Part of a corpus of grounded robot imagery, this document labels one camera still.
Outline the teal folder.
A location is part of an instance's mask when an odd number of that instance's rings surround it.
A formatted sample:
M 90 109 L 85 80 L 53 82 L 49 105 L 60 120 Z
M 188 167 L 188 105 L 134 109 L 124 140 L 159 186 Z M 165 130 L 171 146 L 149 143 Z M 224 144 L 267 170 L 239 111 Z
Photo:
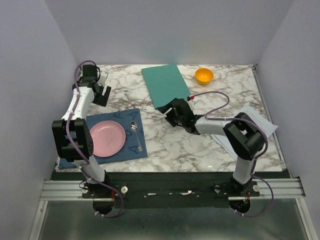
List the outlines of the teal folder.
M 186 99 L 191 95 L 177 65 L 147 67 L 141 73 L 156 110 L 175 98 Z

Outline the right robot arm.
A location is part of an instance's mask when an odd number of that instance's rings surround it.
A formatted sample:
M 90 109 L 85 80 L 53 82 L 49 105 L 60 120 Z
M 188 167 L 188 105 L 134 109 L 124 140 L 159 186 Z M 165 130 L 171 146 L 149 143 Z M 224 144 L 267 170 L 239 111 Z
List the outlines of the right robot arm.
M 159 112 L 173 127 L 180 126 L 193 135 L 225 136 L 237 155 L 236 167 L 230 191 L 241 196 L 248 190 L 252 179 L 254 161 L 268 148 L 266 134 L 244 112 L 231 118 L 209 118 L 207 115 L 194 114 L 189 103 L 175 98 L 160 107 Z

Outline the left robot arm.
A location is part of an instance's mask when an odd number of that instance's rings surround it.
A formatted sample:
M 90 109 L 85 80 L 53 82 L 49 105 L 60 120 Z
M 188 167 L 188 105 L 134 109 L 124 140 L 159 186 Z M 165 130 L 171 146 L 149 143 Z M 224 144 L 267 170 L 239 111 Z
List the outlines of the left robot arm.
M 99 84 L 101 70 L 92 60 L 81 62 L 73 73 L 72 99 L 60 120 L 52 122 L 58 156 L 80 169 L 86 182 L 101 198 L 111 191 L 109 177 L 93 157 L 94 143 L 86 118 L 91 104 L 105 107 L 111 87 Z

